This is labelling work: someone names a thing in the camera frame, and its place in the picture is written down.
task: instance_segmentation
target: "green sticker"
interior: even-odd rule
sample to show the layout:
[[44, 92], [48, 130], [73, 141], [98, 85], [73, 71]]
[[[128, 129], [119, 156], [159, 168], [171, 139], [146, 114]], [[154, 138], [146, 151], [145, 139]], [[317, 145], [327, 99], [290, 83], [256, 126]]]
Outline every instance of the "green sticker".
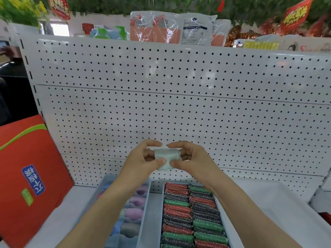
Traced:
[[33, 203], [33, 197], [31, 196], [31, 194], [27, 188], [22, 190], [21, 195], [24, 198], [24, 200], [26, 201], [27, 206], [30, 206]]

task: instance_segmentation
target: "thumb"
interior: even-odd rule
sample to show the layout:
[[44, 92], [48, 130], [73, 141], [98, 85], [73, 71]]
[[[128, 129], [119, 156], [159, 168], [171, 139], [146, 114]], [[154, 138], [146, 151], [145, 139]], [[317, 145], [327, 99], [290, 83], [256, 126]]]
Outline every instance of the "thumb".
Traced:
[[180, 169], [182, 171], [187, 171], [187, 166], [189, 165], [189, 161], [181, 161], [181, 160], [172, 160], [170, 161], [170, 165], [176, 169]]
[[166, 162], [167, 162], [166, 158], [159, 158], [159, 159], [155, 159], [153, 161], [150, 161], [148, 163], [150, 164], [150, 166], [153, 168], [153, 171], [154, 171], [154, 170], [157, 170], [158, 168], [160, 168]]

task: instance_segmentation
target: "blue plastic tray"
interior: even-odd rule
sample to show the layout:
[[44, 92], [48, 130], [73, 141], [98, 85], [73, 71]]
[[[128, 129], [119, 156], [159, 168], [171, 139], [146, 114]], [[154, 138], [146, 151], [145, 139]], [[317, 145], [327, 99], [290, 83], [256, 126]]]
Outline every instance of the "blue plastic tray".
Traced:
[[[97, 201], [98, 195], [104, 190], [103, 187], [106, 184], [108, 184], [110, 182], [113, 182], [117, 178], [117, 176], [118, 175], [107, 174], [107, 175], [105, 175], [102, 178], [99, 186], [97, 187], [97, 189], [95, 190], [94, 194], [91, 196], [90, 200], [87, 202], [87, 204], [85, 205], [83, 211], [79, 215], [79, 217], [78, 217], [75, 225], [77, 223], [79, 223], [81, 217]], [[145, 193], [144, 195], [138, 195], [137, 193], [135, 193], [133, 196], [146, 197], [145, 206], [144, 207], [135, 207], [134, 204], [132, 204], [132, 203], [129, 203], [129, 204], [126, 205], [126, 208], [139, 208], [139, 209], [143, 209], [144, 210], [143, 217], [141, 219], [141, 223], [140, 223], [140, 220], [132, 221], [130, 219], [124, 218], [124, 222], [140, 224], [139, 235], [138, 236], [135, 236], [133, 238], [128, 238], [128, 237], [124, 236], [123, 234], [114, 234], [114, 235], [111, 235], [107, 239], [107, 242], [105, 244], [105, 248], [136, 248], [136, 247], [139, 247], [139, 242], [140, 242], [142, 227], [143, 227], [143, 223], [144, 223], [144, 219], [145, 219], [145, 214], [146, 214], [146, 206], [147, 206], [148, 197], [149, 197], [149, 190], [151, 188], [151, 179], [149, 178], [143, 185], [147, 185], [148, 186], [148, 192]]]
[[[202, 186], [202, 184], [200, 184], [200, 183], [185, 183], [185, 182], [178, 182], [178, 181], [172, 181], [172, 180], [171, 180], [171, 181], [166, 181], [166, 182], [169, 182], [169, 183], [178, 183], [178, 184], [196, 184], [196, 185], [200, 185], [200, 186]], [[162, 202], [162, 204], [161, 204], [161, 209], [162, 209], [162, 211], [161, 211], [161, 225], [160, 225], [160, 227], [159, 227], [159, 239], [158, 239], [158, 240], [159, 240], [159, 246], [158, 246], [158, 247], [161, 246], [162, 219], [163, 219], [163, 203], [164, 203], [164, 188], [165, 188], [166, 182], [164, 182], [164, 184], [163, 184], [163, 186], [162, 186], [162, 200], [161, 200], [161, 202]], [[225, 229], [226, 236], [227, 236], [228, 241], [229, 241], [230, 248], [234, 248], [234, 246], [233, 246], [232, 243], [231, 243], [231, 239], [230, 239], [230, 237], [229, 237], [229, 233], [228, 233], [228, 231], [227, 231], [227, 228], [226, 228], [226, 225], [225, 225], [225, 223], [224, 223], [224, 219], [223, 219], [223, 216], [222, 216], [222, 214], [221, 214], [221, 211], [220, 211], [220, 209], [219, 209], [218, 204], [216, 204], [216, 206], [217, 206], [217, 209], [218, 209], [219, 214], [220, 214], [220, 216], [221, 216], [221, 220], [222, 220], [222, 223], [223, 223], [223, 226], [224, 226], [224, 229]]]

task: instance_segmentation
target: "green foliage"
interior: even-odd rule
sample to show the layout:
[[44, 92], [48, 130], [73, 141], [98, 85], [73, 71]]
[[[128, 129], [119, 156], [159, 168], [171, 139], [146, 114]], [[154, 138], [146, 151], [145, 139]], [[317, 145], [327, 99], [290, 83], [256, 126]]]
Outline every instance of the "green foliage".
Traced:
[[19, 23], [38, 27], [39, 19], [47, 13], [42, 3], [31, 0], [0, 0], [0, 19], [6, 22]]
[[[282, 20], [287, 8], [303, 0], [225, 0], [219, 18], [261, 24], [276, 16]], [[68, 0], [72, 11], [83, 13], [123, 14], [131, 11], [155, 10], [175, 13], [197, 12], [217, 14], [220, 0]], [[315, 22], [321, 15], [331, 12], [331, 0], [314, 0], [308, 22]]]

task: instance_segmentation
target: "red cardboard box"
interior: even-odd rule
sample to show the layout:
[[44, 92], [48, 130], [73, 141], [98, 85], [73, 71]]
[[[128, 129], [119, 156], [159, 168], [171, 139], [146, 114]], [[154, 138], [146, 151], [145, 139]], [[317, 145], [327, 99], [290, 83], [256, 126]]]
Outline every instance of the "red cardboard box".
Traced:
[[73, 186], [40, 115], [0, 127], [0, 236], [23, 248]]

